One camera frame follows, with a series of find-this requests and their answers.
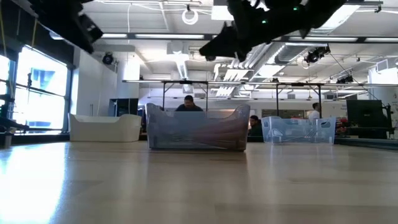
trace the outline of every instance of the window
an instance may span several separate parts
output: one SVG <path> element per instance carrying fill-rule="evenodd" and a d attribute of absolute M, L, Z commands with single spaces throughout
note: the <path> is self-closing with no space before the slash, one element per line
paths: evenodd
<path fill-rule="evenodd" d="M 0 55 L 0 79 L 8 80 L 10 60 Z"/>
<path fill-rule="evenodd" d="M 28 74 L 32 80 L 30 91 Z M 62 129 L 67 77 L 66 65 L 24 47 L 19 54 L 12 118 L 30 128 Z"/>
<path fill-rule="evenodd" d="M 44 54 L 24 47 L 19 54 L 17 84 L 27 86 L 31 74 L 32 87 L 64 96 L 67 89 L 68 68 Z"/>
<path fill-rule="evenodd" d="M 0 95 L 7 93 L 7 84 L 9 70 L 10 70 L 10 60 L 2 55 L 0 55 Z M 0 105 L 4 104 L 4 100 L 0 100 Z"/>
<path fill-rule="evenodd" d="M 30 128 L 62 129 L 65 100 L 25 88 L 17 88 L 13 118 Z"/>

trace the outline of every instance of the white plastic bin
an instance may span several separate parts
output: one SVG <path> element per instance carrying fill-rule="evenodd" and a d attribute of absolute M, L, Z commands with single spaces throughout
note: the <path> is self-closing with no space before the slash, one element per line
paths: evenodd
<path fill-rule="evenodd" d="M 146 104 L 148 144 L 151 149 L 226 149 L 244 151 L 250 106 L 231 114 L 167 112 Z"/>
<path fill-rule="evenodd" d="M 71 141 L 133 142 L 138 141 L 141 117 L 94 117 L 69 114 Z"/>
<path fill-rule="evenodd" d="M 271 116 L 261 119 L 264 142 L 335 143 L 336 118 L 282 119 Z"/>

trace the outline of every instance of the black equipment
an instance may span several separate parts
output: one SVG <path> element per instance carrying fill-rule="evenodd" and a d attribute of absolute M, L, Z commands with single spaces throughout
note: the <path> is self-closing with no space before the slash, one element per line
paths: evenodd
<path fill-rule="evenodd" d="M 220 34 L 199 52 L 210 61 L 222 56 L 235 57 L 242 62 L 259 44 L 269 44 L 273 39 L 297 30 L 303 38 L 306 37 L 312 28 L 321 27 L 346 2 L 309 0 L 303 6 L 295 0 L 267 0 L 264 3 L 270 10 L 264 11 L 251 6 L 248 1 L 227 0 L 234 17 L 233 24 L 224 24 Z"/>
<path fill-rule="evenodd" d="M 347 100 L 350 135 L 359 138 L 387 139 L 386 132 L 394 134 L 391 106 L 382 106 L 381 100 Z"/>
<path fill-rule="evenodd" d="M 79 13 L 92 0 L 28 0 L 39 22 L 51 32 L 79 48 L 93 53 L 92 43 L 102 37 L 101 29 L 86 15 Z"/>
<path fill-rule="evenodd" d="M 122 116 L 124 114 L 137 115 L 138 99 L 110 99 L 109 100 L 109 116 Z"/>
<path fill-rule="evenodd" d="M 106 52 L 105 56 L 102 58 L 102 62 L 105 65 L 111 65 L 113 63 L 113 60 L 114 58 L 112 52 Z"/>
<path fill-rule="evenodd" d="M 4 100 L 4 104 L 1 105 L 0 111 L 0 132 L 6 132 L 10 128 L 16 128 L 20 130 L 28 130 L 29 126 L 18 124 L 15 121 L 7 119 L 9 104 L 14 102 L 14 99 L 11 98 L 10 95 L 0 95 L 0 100 Z"/>
<path fill-rule="evenodd" d="M 309 51 L 308 55 L 304 58 L 305 62 L 308 64 L 316 63 L 321 58 L 325 57 L 325 55 L 330 54 L 330 47 L 329 45 L 326 47 L 317 47 L 313 51 Z"/>

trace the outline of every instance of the dark hair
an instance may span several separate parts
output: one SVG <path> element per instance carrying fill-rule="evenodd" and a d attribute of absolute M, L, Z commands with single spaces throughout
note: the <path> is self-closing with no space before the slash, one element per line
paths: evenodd
<path fill-rule="evenodd" d="M 319 105 L 319 103 L 314 103 L 314 104 L 312 105 L 312 108 L 315 110 L 315 108 L 316 108 L 318 105 Z"/>
<path fill-rule="evenodd" d="M 191 95 L 187 95 L 184 100 L 189 100 L 193 102 L 193 97 Z"/>
<path fill-rule="evenodd" d="M 256 115 L 252 115 L 252 116 L 250 116 L 250 119 L 253 119 L 253 120 L 255 120 L 255 121 L 258 121 L 258 120 L 259 120 L 259 117 L 257 117 Z"/>

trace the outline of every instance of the white tub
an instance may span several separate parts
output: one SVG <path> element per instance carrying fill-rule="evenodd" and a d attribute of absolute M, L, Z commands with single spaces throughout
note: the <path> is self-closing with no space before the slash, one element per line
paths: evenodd
<path fill-rule="evenodd" d="M 71 141 L 133 142 L 138 141 L 141 117 L 124 114 L 121 117 L 95 117 L 69 114 Z"/>

